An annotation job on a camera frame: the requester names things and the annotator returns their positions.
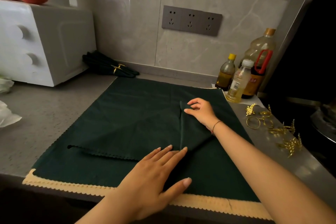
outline wall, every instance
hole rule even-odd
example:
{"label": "wall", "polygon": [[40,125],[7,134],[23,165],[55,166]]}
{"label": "wall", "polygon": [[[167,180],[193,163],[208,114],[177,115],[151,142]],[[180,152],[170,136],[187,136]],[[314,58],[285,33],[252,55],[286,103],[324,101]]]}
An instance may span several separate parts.
{"label": "wall", "polygon": [[[217,75],[229,53],[236,64],[288,0],[75,0],[93,11],[98,50],[115,60]],[[217,37],[161,28],[164,5],[223,14]]]}

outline countertop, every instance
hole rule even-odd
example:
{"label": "countertop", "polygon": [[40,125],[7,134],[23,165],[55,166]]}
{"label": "countertop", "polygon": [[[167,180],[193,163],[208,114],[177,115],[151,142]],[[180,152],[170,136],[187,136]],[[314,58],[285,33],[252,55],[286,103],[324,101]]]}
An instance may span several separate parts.
{"label": "countertop", "polygon": [[[142,74],[138,78],[178,85],[211,88],[210,84]],[[9,94],[1,94],[13,113],[23,118],[0,128],[0,179],[19,184],[40,155],[98,98],[115,76],[83,73],[56,87],[17,82]],[[254,145],[301,179],[311,190],[336,210],[336,179],[303,148],[288,158],[286,150],[266,127],[246,125],[246,105],[230,103]],[[275,127],[281,123],[273,117]]]}

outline gray outlet plate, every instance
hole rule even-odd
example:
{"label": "gray outlet plate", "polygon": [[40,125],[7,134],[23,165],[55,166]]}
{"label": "gray outlet plate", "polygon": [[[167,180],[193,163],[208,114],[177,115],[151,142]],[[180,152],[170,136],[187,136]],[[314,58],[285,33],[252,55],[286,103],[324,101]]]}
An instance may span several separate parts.
{"label": "gray outlet plate", "polygon": [[163,6],[162,28],[165,29],[217,36],[222,20],[222,14],[168,5]]}

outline scalloped edge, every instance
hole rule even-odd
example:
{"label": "scalloped edge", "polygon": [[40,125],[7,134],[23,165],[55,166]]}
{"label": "scalloped edge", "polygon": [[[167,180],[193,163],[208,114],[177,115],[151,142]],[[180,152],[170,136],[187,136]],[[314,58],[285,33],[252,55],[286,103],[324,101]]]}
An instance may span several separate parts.
{"label": "scalloped edge", "polygon": [[[29,171],[22,184],[101,197],[106,196],[107,193],[114,189],[112,187],[48,180],[34,175],[33,172],[35,170],[36,169],[31,169]],[[173,200],[170,205],[197,208],[250,218],[272,220],[271,216],[262,205],[262,203],[252,201],[242,201],[220,197],[208,197],[193,194],[182,194],[178,198]]]}

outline bottle with white cap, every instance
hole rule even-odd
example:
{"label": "bottle with white cap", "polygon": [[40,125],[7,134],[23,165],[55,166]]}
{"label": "bottle with white cap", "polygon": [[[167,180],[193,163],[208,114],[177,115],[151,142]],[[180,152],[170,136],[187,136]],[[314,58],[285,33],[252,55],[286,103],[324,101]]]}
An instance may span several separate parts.
{"label": "bottle with white cap", "polygon": [[234,74],[231,87],[226,94],[226,99],[233,103],[239,103],[242,99],[242,94],[247,83],[251,77],[251,67],[254,62],[252,60],[244,59],[241,63],[241,67]]}

